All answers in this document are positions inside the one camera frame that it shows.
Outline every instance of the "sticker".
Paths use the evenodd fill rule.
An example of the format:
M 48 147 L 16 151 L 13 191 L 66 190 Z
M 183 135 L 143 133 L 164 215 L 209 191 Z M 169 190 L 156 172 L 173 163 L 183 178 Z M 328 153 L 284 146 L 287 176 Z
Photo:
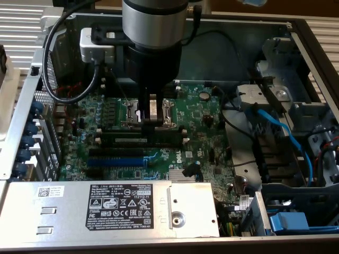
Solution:
M 147 143 L 147 139 L 115 139 L 116 143 Z
M 38 197 L 62 197 L 64 186 L 43 186 L 38 187 Z
M 91 185 L 86 227 L 90 231 L 153 229 L 153 213 L 152 184 Z
M 191 151 L 186 151 L 186 158 L 193 158 L 193 153 Z
M 239 202 L 240 210 L 242 211 L 246 210 L 249 207 L 249 205 L 250 205 L 249 195 L 240 196 Z

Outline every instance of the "motherboard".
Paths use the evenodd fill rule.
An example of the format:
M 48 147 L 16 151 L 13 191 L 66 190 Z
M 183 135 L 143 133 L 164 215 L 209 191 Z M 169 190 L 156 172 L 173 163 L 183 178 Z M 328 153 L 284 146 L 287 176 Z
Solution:
M 199 181 L 182 171 L 199 165 L 214 197 L 234 202 L 234 175 L 218 96 L 203 84 L 180 84 L 176 99 L 163 100 L 164 124 L 149 137 L 140 132 L 135 98 L 99 91 L 66 109 L 60 181 Z

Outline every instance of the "barcode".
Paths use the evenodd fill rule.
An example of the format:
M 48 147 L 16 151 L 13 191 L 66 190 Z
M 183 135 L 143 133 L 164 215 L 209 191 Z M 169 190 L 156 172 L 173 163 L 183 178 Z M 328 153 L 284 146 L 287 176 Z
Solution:
M 38 197 L 48 197 L 50 188 L 40 188 Z

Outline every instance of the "regulatory label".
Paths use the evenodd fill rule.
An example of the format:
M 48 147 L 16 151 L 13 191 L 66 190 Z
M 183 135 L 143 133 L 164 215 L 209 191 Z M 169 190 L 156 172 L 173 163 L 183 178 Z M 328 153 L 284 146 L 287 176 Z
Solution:
M 152 184 L 91 185 L 86 227 L 91 231 L 153 229 Z

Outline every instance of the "metal bracket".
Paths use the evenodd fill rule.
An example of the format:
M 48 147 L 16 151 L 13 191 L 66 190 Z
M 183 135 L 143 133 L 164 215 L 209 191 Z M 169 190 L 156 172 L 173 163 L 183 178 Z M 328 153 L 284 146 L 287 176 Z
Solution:
M 129 39 L 111 38 L 111 33 L 123 33 L 122 27 L 112 26 L 109 24 L 92 24 L 92 42 L 96 45 L 111 45 L 111 46 L 134 46 L 134 43 Z

